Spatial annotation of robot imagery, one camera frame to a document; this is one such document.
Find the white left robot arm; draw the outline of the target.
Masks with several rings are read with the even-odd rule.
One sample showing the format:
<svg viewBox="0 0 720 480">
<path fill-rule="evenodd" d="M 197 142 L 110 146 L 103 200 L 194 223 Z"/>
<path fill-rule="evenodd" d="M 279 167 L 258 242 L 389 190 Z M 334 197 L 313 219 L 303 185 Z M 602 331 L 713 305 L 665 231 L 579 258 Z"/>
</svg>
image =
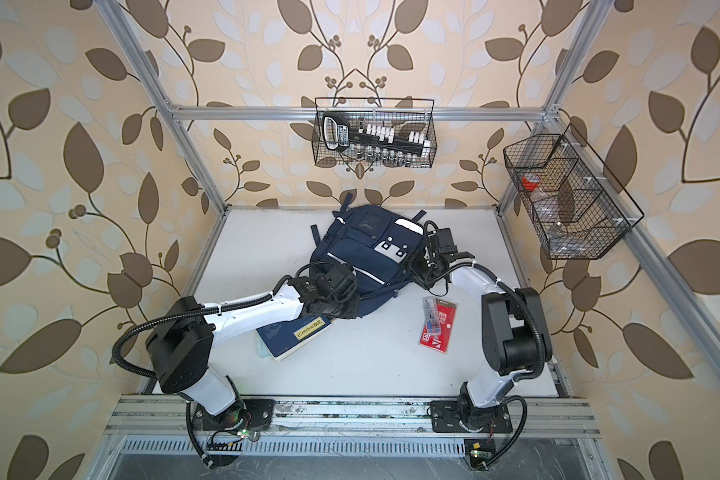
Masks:
<svg viewBox="0 0 720 480">
<path fill-rule="evenodd" d="M 312 316 L 352 318 L 358 303 L 352 270 L 329 265 L 324 273 L 286 275 L 259 296 L 207 304 L 182 298 L 179 311 L 162 317 L 153 328 L 146 350 L 164 393 L 177 394 L 218 416 L 238 403 L 238 393 L 228 376 L 210 366 L 213 349 L 275 323 Z"/>
</svg>

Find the navy blue student backpack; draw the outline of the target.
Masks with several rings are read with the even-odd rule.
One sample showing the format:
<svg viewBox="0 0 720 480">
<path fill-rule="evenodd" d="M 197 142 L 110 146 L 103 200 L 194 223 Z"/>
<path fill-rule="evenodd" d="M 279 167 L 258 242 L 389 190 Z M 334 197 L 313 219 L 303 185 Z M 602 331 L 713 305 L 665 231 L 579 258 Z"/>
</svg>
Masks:
<svg viewBox="0 0 720 480">
<path fill-rule="evenodd" d="M 315 250 L 310 271 L 344 264 L 357 281 L 356 315 L 363 317 L 395 298 L 414 281 L 414 262 L 423 256 L 424 210 L 408 218 L 377 205 L 350 207 L 344 201 L 325 232 L 310 226 Z"/>
</svg>

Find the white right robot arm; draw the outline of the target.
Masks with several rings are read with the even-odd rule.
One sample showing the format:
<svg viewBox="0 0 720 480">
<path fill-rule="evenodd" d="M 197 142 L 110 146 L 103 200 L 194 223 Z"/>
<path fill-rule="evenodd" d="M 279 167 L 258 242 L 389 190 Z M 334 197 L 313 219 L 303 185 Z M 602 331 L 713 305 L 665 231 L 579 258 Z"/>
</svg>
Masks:
<svg viewBox="0 0 720 480">
<path fill-rule="evenodd" d="M 468 252 L 461 252 L 448 228 L 424 223 L 424 247 L 412 264 L 415 281 L 431 288 L 444 281 L 480 307 L 480 342 L 484 362 L 462 385 L 457 411 L 466 430 L 477 431 L 520 382 L 541 376 L 551 358 L 549 331 L 540 295 L 531 288 L 514 289 Z"/>
</svg>

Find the blue notebook yellow label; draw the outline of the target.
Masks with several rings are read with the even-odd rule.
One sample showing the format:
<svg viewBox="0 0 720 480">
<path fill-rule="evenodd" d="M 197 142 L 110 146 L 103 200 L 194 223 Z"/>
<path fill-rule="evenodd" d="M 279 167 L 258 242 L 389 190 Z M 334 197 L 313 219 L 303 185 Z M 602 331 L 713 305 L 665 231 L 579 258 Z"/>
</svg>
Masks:
<svg viewBox="0 0 720 480">
<path fill-rule="evenodd" d="M 260 327 L 259 339 L 275 361 L 280 361 L 301 348 L 331 326 L 322 316 L 309 316 Z"/>
</svg>

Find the red stationery blister pack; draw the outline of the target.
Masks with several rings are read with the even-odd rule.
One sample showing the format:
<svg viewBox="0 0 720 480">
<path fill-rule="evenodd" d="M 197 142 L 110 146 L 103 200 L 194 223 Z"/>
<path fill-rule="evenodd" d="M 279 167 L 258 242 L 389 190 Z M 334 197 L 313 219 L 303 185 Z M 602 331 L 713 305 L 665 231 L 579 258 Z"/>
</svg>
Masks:
<svg viewBox="0 0 720 480">
<path fill-rule="evenodd" d="M 447 299 L 429 296 L 422 300 L 422 306 L 424 326 L 419 344 L 446 353 L 453 332 L 457 305 Z"/>
</svg>

